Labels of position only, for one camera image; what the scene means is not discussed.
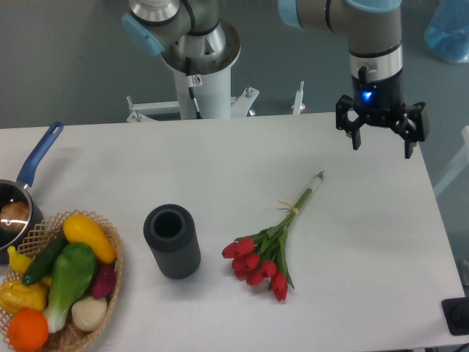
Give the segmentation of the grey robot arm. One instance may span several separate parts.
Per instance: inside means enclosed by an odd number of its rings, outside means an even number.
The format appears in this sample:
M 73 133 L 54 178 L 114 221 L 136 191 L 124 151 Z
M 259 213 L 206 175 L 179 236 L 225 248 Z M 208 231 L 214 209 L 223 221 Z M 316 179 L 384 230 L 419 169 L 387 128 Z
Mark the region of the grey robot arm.
M 122 16 L 129 38 L 160 56 L 174 74 L 184 120 L 232 115 L 231 68 L 240 54 L 235 28 L 219 15 L 217 1 L 130 1 Z M 408 106 L 402 92 L 399 1 L 280 1 L 285 24 L 324 29 L 346 37 L 352 96 L 336 103 L 336 127 L 361 145 L 364 125 L 388 128 L 405 143 L 405 157 L 425 140 L 424 103 Z

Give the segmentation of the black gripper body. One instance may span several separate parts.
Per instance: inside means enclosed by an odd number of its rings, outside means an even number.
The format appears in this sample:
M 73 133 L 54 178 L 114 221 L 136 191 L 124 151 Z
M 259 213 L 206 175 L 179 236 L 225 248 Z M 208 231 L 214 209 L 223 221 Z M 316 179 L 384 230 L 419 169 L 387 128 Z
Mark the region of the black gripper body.
M 360 81 L 352 78 L 354 94 L 353 110 L 358 115 L 352 122 L 355 128 L 364 124 L 396 128 L 404 121 L 402 72 L 392 77 L 367 83 L 364 88 Z

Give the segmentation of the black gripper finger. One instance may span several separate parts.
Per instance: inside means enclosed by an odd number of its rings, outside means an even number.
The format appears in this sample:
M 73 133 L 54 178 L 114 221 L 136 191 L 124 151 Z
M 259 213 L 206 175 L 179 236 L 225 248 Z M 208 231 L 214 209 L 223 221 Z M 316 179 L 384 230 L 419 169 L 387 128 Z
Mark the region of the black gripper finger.
M 405 158 L 410 159 L 413 148 L 424 142 L 429 134 L 428 111 L 425 102 L 411 106 L 404 103 L 391 115 L 391 130 L 399 135 L 405 143 Z
M 357 117 L 351 120 L 349 111 L 354 111 Z M 344 131 L 352 140 L 352 148 L 358 150 L 361 146 L 360 129 L 366 122 L 364 110 L 355 104 L 355 101 L 348 95 L 342 95 L 336 102 L 336 129 Z

